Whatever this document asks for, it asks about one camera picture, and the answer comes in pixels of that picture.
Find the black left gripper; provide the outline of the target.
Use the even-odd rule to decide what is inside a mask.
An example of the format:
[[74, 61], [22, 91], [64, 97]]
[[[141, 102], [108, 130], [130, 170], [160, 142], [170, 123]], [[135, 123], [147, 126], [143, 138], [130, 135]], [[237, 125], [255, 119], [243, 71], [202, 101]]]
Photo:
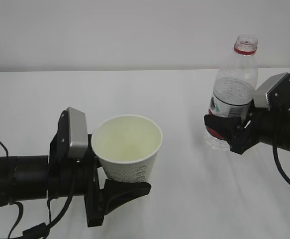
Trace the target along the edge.
[[132, 200], [148, 195], [152, 186], [147, 182], [128, 183], [106, 180], [104, 188], [100, 191], [98, 178], [100, 163], [94, 154], [91, 142], [92, 134], [89, 134], [88, 148], [83, 159], [87, 180], [84, 193], [85, 211], [87, 221], [103, 221], [104, 215]]

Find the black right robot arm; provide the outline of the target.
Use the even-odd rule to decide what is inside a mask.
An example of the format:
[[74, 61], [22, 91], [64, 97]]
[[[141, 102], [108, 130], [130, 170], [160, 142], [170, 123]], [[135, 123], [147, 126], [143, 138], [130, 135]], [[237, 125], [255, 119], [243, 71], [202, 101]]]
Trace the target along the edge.
[[229, 144], [230, 151], [240, 155], [260, 142], [290, 152], [290, 110], [251, 104], [244, 120], [205, 115], [204, 124]]

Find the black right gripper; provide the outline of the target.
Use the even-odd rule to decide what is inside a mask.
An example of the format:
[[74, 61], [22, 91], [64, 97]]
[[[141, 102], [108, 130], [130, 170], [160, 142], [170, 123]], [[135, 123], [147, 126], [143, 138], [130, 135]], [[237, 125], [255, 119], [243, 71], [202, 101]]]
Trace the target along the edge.
[[204, 124], [207, 131], [214, 137], [226, 141], [230, 151], [242, 155], [256, 145], [259, 140], [257, 126], [262, 112], [251, 102], [246, 117], [224, 118], [215, 115], [205, 115]]

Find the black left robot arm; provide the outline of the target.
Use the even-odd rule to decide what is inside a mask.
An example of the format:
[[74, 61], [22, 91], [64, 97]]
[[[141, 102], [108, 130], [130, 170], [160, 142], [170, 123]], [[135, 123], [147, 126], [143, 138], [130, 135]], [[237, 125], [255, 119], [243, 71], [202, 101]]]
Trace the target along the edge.
[[65, 149], [54, 138], [50, 154], [40, 156], [0, 157], [0, 207], [13, 201], [67, 197], [72, 176], [76, 174], [75, 196], [84, 196], [88, 227], [103, 224], [104, 217], [139, 197], [148, 195], [147, 182], [126, 183], [106, 180], [100, 188], [100, 163], [88, 146], [80, 161], [65, 156]]

